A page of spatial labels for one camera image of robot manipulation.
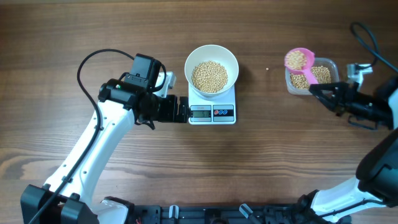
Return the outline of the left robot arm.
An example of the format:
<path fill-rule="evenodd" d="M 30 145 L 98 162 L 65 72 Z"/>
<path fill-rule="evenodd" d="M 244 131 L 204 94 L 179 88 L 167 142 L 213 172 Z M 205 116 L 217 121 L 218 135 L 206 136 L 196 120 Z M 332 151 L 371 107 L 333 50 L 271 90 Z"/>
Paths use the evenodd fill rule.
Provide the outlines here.
<path fill-rule="evenodd" d="M 154 122 L 186 123 L 188 98 L 167 93 L 173 73 L 146 55 L 133 58 L 132 70 L 104 83 L 94 114 L 62 165 L 42 187 L 28 185 L 21 196 L 24 223 L 137 223 L 134 204 L 106 197 L 92 205 L 99 177 L 124 135 Z"/>

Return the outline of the pink measuring scoop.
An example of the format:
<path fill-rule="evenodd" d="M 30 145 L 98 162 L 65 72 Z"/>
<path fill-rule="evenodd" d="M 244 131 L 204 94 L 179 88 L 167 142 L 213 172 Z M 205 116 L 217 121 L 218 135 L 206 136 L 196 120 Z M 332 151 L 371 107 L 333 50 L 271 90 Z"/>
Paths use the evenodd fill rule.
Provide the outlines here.
<path fill-rule="evenodd" d="M 314 75 L 311 72 L 311 68 L 313 67 L 313 64 L 315 62 L 315 54 L 306 48 L 295 48 L 295 49 L 290 50 L 289 52 L 294 51 L 294 50 L 300 50 L 301 52 L 303 52 L 305 54 L 305 56 L 307 58 L 307 64 L 301 70 L 292 70 L 285 65 L 285 57 L 284 57 L 284 65 L 285 65 L 286 69 L 294 75 L 304 74 L 310 85 L 318 84 L 318 81 L 316 80 L 316 78 L 314 77 Z"/>

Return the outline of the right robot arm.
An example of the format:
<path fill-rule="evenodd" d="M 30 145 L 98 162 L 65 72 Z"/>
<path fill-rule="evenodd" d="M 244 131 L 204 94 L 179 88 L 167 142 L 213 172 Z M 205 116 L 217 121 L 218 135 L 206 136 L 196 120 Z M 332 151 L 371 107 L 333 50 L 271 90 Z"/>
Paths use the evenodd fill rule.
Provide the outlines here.
<path fill-rule="evenodd" d="M 349 113 L 358 121 L 385 125 L 390 134 L 359 163 L 356 174 L 328 190 L 302 196 L 292 210 L 299 223 L 347 223 L 353 213 L 397 206 L 397 78 L 379 86 L 373 95 L 345 82 L 311 85 L 310 93 L 337 116 Z"/>

